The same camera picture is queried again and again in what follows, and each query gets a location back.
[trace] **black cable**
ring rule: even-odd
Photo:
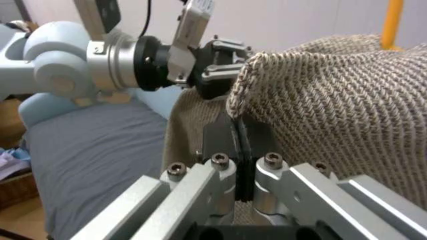
[[[147,18],[145,19],[145,26],[144,29],[142,30],[141,34],[139,35],[139,37],[142,37],[146,34],[147,29],[149,28],[149,24],[150,24],[150,17],[151,17],[151,0],[147,0],[148,2],[148,6],[147,6]]]

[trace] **white wall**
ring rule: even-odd
[[[152,0],[147,34],[170,43],[182,4],[179,0]],[[79,22],[73,0],[24,0],[39,24]],[[118,0],[119,27],[133,36],[141,31],[146,0]],[[203,42],[214,34],[244,41],[257,50],[281,51],[333,34],[380,34],[388,0],[215,0],[216,6]],[[397,45],[412,47],[427,42],[427,0],[406,0]]]

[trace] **brown fabric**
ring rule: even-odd
[[[203,126],[224,105],[185,92],[172,111],[164,164],[195,162]],[[380,49],[375,35],[332,36],[258,53],[226,102],[273,127],[290,166],[328,164],[338,178],[366,174],[427,209],[427,45]]]

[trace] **screw head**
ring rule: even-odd
[[[272,170],[277,170],[283,166],[283,157],[277,152],[268,152],[264,156],[264,164]]]
[[[174,162],[167,167],[166,171],[170,180],[178,182],[187,173],[187,167],[182,162]]]
[[[230,159],[227,154],[218,152],[212,155],[210,158],[210,163],[213,168],[215,168],[218,171],[223,171],[229,168]]]
[[[150,64],[151,62],[152,62],[153,60],[151,59],[151,57],[146,57],[145,59],[144,59],[144,62],[146,63],[146,64]]]
[[[321,174],[329,178],[329,175],[331,174],[331,168],[326,163],[321,161],[315,161],[311,165],[316,168]]]

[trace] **light blue robot arm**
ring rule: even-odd
[[[0,100],[10,94],[48,92],[70,99],[93,98],[85,28],[59,21],[31,35],[0,26]]]

